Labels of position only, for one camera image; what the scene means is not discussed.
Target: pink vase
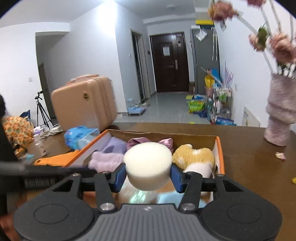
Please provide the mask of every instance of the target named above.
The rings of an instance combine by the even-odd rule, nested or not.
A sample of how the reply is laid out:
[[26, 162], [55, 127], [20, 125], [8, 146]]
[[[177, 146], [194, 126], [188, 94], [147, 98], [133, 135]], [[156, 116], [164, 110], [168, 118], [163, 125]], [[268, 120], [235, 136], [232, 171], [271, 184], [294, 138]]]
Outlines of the pink vase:
[[277, 146], [286, 146], [290, 125], [296, 123], [296, 80], [271, 75], [267, 113], [270, 115], [264, 138]]

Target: tiled floor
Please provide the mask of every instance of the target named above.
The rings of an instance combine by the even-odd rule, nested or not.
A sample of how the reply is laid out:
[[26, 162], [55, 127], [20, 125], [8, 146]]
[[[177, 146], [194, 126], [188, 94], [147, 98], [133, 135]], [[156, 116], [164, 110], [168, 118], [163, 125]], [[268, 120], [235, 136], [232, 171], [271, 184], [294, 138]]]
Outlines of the tiled floor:
[[158, 123], [195, 123], [210, 124], [206, 118], [189, 114], [186, 105], [186, 94], [158, 93], [147, 102], [150, 106], [141, 116], [117, 117], [115, 122], [158, 122]]

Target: pink satin bow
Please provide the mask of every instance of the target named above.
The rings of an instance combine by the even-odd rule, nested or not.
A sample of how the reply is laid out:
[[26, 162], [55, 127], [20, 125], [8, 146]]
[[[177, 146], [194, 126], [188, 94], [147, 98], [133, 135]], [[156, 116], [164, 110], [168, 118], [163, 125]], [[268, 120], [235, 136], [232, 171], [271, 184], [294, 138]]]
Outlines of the pink satin bow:
[[[138, 145], [140, 143], [145, 143], [145, 142], [151, 142], [151, 141], [146, 137], [139, 137], [139, 138], [130, 139], [127, 143], [127, 149], [129, 150], [131, 147]], [[173, 153], [173, 139], [172, 138], [161, 140], [158, 143], [165, 145]]]

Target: stuffed toy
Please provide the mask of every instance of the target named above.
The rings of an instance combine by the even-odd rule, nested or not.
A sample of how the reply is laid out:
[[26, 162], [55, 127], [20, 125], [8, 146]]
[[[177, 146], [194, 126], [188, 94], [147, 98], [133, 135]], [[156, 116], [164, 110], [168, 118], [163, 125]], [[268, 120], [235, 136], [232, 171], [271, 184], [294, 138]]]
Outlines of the stuffed toy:
[[215, 157], [208, 148], [193, 149], [192, 145], [180, 146], [173, 154], [173, 163], [184, 172], [197, 172], [210, 178], [215, 166]]

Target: lavender towel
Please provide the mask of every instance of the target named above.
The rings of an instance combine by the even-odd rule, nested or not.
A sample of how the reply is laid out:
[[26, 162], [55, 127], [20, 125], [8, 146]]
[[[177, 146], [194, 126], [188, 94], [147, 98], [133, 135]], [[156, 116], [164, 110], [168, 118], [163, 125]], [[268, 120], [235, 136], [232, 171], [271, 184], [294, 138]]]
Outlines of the lavender towel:
[[126, 142], [116, 137], [111, 137], [107, 145], [105, 146], [105, 148], [102, 150], [102, 152], [104, 153], [121, 153], [121, 154], [126, 153], [126, 151], [127, 151]]
[[123, 162], [121, 153], [103, 153], [95, 151], [89, 162], [89, 169], [95, 169], [97, 172], [113, 172]]

